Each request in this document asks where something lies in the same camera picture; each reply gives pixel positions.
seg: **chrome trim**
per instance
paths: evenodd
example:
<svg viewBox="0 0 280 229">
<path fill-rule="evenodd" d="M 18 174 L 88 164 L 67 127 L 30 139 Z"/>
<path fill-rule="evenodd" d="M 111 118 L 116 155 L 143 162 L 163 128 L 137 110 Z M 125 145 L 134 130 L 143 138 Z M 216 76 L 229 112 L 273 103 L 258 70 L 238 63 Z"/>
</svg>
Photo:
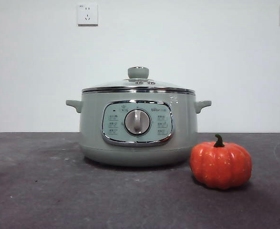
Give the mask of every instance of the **chrome trim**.
<svg viewBox="0 0 280 229">
<path fill-rule="evenodd" d="M 104 124 L 104 116 L 105 116 L 105 111 L 106 108 L 111 105 L 111 104 L 123 104 L 123 103 L 154 103 L 154 104 L 163 104 L 169 109 L 170 117 L 171 117 L 171 122 L 172 122 L 172 129 L 170 133 L 163 139 L 156 140 L 156 141 L 147 141 L 147 142 L 134 142 L 134 141 L 120 141 L 120 140 L 115 140 L 113 138 L 110 138 L 107 136 L 107 134 L 104 131 L 103 124 Z M 102 131 L 102 137 L 105 142 L 116 145 L 116 146 L 128 146 L 128 147 L 146 147 L 146 146 L 159 146 L 159 145 L 164 145 L 169 139 L 172 138 L 175 130 L 175 123 L 174 123 L 174 117 L 172 114 L 172 110 L 170 108 L 170 105 L 165 103 L 165 102 L 158 102 L 158 101 L 151 101 L 151 100 L 123 100 L 123 101 L 113 101 L 111 103 L 108 103 L 103 111 L 103 118 L 102 118 L 102 125 L 101 125 L 101 131 Z"/>
<path fill-rule="evenodd" d="M 145 67 L 142 67 L 142 66 L 135 66 L 135 67 L 131 67 L 131 68 L 145 68 Z"/>
<path fill-rule="evenodd" d="M 82 93 L 87 94 L 87 93 L 172 93 L 172 94 L 191 94 L 195 95 L 195 91 L 189 90 L 189 89 L 184 89 L 184 91 L 174 91 L 174 90 L 168 90 L 168 88 L 156 88 L 156 87 L 147 87 L 148 89 L 141 89 L 139 87 L 118 87 L 119 89 L 111 89 L 109 90 L 86 90 L 83 89 Z"/>
</svg>

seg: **mint green cooker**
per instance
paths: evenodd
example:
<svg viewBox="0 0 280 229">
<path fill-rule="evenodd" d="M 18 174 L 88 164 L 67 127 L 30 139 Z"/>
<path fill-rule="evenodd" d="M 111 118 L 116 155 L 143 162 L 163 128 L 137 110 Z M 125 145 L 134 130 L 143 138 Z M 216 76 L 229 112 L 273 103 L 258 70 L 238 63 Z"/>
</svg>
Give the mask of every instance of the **mint green cooker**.
<svg viewBox="0 0 280 229">
<path fill-rule="evenodd" d="M 197 144 L 197 114 L 211 101 L 195 92 L 148 79 L 148 68 L 128 79 L 82 90 L 66 104 L 81 113 L 79 144 L 94 161 L 118 166 L 159 166 L 188 159 Z"/>
</svg>

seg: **cooker handle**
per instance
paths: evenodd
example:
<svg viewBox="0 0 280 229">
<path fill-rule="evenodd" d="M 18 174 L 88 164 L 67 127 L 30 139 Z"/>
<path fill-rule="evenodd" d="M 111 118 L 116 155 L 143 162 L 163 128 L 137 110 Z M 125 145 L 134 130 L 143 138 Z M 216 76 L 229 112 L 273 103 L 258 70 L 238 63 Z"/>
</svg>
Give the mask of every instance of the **cooker handle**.
<svg viewBox="0 0 280 229">
<path fill-rule="evenodd" d="M 204 108 L 206 106 L 211 106 L 211 105 L 212 105 L 212 101 L 210 101 L 210 100 L 195 102 L 196 114 L 199 114 L 201 112 L 202 108 Z"/>
<path fill-rule="evenodd" d="M 76 109 L 77 113 L 82 112 L 83 102 L 78 100 L 66 100 L 65 104 Z"/>
</svg>

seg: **white wall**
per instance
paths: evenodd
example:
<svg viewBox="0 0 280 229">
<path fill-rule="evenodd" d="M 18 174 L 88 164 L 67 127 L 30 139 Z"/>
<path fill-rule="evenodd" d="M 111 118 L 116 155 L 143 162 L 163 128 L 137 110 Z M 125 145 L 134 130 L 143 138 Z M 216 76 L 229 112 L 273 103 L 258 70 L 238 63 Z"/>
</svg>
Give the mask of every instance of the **white wall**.
<svg viewBox="0 0 280 229">
<path fill-rule="evenodd" d="M 199 132 L 280 132 L 280 0 L 95 2 L 0 0 L 0 132 L 78 131 L 65 100 L 135 65 L 213 101 Z"/>
</svg>

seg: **silver dial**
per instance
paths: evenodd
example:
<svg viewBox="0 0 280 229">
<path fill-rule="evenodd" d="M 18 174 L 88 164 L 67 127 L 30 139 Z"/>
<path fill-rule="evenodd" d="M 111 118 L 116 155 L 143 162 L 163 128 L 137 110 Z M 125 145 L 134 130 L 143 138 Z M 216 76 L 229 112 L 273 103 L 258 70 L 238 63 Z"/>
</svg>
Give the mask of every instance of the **silver dial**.
<svg viewBox="0 0 280 229">
<path fill-rule="evenodd" d="M 148 114 L 142 110 L 133 110 L 126 115 L 125 127 L 133 135 L 145 133 L 150 126 Z"/>
</svg>

